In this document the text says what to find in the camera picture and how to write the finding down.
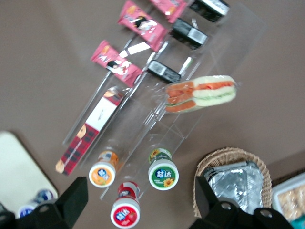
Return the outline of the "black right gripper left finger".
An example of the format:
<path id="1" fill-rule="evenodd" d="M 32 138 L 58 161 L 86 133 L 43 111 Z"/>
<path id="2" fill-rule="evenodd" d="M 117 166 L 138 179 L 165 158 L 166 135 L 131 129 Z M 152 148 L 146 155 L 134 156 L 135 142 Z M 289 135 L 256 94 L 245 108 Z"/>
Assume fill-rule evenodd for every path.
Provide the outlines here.
<path id="1" fill-rule="evenodd" d="M 71 229 L 88 203 L 86 177 L 78 177 L 57 200 L 38 205 L 15 221 L 16 229 Z"/>

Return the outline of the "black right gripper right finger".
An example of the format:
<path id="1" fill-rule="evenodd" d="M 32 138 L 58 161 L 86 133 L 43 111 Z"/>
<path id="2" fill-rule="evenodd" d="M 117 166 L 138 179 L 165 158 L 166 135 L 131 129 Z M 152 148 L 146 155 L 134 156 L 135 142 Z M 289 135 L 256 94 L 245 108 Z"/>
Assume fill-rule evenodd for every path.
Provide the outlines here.
<path id="1" fill-rule="evenodd" d="M 195 178 L 195 200 L 201 218 L 191 229 L 291 229 L 292 225 L 272 208 L 248 214 L 228 200 L 220 201 L 204 177 Z"/>

